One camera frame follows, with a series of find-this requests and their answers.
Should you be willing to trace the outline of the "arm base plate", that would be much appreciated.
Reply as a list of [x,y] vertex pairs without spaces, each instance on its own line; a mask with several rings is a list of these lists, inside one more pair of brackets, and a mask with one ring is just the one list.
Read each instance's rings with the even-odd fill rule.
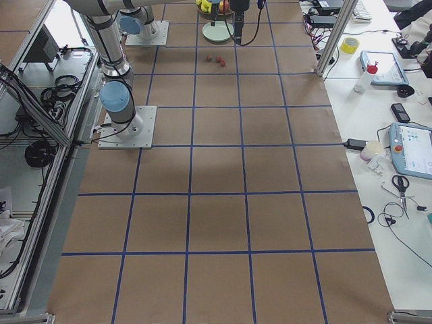
[[169,21],[153,21],[145,24],[139,34],[127,34],[126,46],[157,47],[167,44]]
[[136,106],[136,113],[131,124],[125,128],[125,124],[112,123],[109,114],[105,114],[105,123],[111,124],[101,130],[102,139],[98,141],[100,149],[151,149],[155,131],[157,116],[156,106]]

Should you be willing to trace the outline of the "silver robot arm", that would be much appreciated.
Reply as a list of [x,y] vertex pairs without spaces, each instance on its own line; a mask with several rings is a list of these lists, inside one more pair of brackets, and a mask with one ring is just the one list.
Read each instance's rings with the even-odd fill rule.
[[[216,25],[217,15],[222,12],[223,1],[196,1],[205,14],[209,14],[211,27]],[[135,35],[142,40],[154,39],[159,33],[151,6],[133,7],[119,10],[119,29],[122,34]]]
[[134,73],[120,43],[120,33],[115,25],[115,15],[120,13],[131,28],[122,28],[128,34],[154,20],[152,5],[168,1],[67,1],[79,13],[102,61],[102,73],[107,81],[100,92],[100,100],[111,118],[115,136],[134,135],[141,123],[132,94]]

